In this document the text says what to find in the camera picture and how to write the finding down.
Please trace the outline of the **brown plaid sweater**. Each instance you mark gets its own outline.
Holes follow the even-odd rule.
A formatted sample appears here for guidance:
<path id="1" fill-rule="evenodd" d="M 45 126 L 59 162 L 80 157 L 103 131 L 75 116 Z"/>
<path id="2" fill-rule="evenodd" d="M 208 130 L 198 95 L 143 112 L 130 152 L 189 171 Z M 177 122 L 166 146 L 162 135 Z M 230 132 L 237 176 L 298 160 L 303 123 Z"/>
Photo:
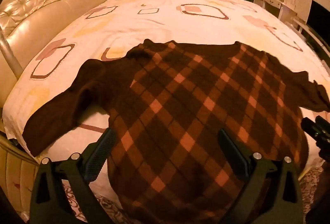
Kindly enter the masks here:
<path id="1" fill-rule="evenodd" d="M 116 140 L 108 178 L 123 210 L 142 223 L 217 223 L 242 182 L 218 144 L 224 129 L 252 151 L 298 171 L 308 159 L 302 108 L 329 111 L 325 88 L 264 51 L 145 40 L 116 60 L 87 60 L 71 86 L 27 121 L 38 156 L 98 105 Z"/>

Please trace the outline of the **brown patterned pants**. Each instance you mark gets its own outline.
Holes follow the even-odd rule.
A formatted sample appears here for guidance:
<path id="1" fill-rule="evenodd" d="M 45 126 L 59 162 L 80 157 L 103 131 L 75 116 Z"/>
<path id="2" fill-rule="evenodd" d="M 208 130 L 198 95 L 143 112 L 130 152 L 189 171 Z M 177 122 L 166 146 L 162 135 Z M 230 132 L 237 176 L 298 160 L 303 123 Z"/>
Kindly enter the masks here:
<path id="1" fill-rule="evenodd" d="M 322 167 L 310 168 L 300 177 L 300 189 L 302 192 L 303 212 L 307 214 L 314 202 L 314 194 L 319 183 L 319 178 L 323 172 Z"/>

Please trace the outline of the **black flat television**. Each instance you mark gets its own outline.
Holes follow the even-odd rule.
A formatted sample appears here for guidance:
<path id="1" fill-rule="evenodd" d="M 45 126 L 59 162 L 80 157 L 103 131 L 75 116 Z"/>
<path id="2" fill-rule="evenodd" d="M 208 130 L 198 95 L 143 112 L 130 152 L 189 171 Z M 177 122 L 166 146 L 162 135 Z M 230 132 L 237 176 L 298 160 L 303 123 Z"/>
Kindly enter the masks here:
<path id="1" fill-rule="evenodd" d="M 330 12 L 316 1 L 312 1 L 306 24 L 329 45 Z"/>

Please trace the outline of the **white vanity dressing table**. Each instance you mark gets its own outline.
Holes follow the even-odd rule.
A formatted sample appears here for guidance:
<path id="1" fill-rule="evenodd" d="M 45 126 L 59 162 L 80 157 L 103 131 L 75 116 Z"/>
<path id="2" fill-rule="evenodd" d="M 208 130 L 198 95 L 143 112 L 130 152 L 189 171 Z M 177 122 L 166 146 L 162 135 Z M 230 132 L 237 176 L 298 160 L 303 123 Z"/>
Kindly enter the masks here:
<path id="1" fill-rule="evenodd" d="M 283 23 L 292 23 L 297 12 L 284 3 L 284 0 L 253 0 Z"/>

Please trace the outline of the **silver metal pole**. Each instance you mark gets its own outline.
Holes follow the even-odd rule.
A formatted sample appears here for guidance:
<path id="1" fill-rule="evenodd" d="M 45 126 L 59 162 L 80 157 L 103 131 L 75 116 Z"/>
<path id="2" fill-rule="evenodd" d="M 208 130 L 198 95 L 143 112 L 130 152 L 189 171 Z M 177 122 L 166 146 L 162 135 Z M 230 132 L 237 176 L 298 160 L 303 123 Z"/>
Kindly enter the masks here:
<path id="1" fill-rule="evenodd" d="M 23 69 L 20 63 L 18 62 L 17 58 L 13 54 L 13 51 L 7 39 L 4 37 L 2 29 L 0 31 L 0 43 L 1 43 L 1 53 L 3 54 L 3 57 L 5 58 L 7 64 L 14 73 L 15 77 L 19 79 L 20 76 L 22 75 Z"/>

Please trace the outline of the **patterned white bed sheet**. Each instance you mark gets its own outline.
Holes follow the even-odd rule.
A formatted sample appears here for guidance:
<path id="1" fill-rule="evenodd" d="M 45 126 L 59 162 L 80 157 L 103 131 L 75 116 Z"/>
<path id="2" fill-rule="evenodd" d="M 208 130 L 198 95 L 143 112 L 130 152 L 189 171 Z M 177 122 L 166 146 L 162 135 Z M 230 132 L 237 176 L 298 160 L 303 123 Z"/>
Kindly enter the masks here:
<path id="1" fill-rule="evenodd" d="M 98 139 L 109 115 L 89 106 L 79 124 L 38 156 L 23 138 L 28 119 L 44 104 L 67 90 L 89 59 L 124 57 L 145 40 L 155 43 L 232 45 L 236 42 L 267 52 L 293 72 L 305 71 L 329 97 L 329 76 L 308 45 L 286 24 L 245 0 L 106 0 L 58 33 L 27 65 L 3 108 L 5 133 L 17 139 L 35 160 L 67 158 Z M 94 191 L 114 199 L 107 169 Z"/>

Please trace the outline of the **cream tufted leather headboard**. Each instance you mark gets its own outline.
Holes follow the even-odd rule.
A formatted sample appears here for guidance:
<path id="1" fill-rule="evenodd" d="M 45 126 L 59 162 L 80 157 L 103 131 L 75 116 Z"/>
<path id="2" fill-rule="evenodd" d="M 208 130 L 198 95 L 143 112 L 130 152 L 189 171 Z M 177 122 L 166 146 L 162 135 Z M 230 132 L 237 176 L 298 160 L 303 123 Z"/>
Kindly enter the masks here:
<path id="1" fill-rule="evenodd" d="M 66 26 L 105 0 L 7 0 L 1 29 L 23 71 Z M 1 53 L 1 104 L 18 79 Z"/>

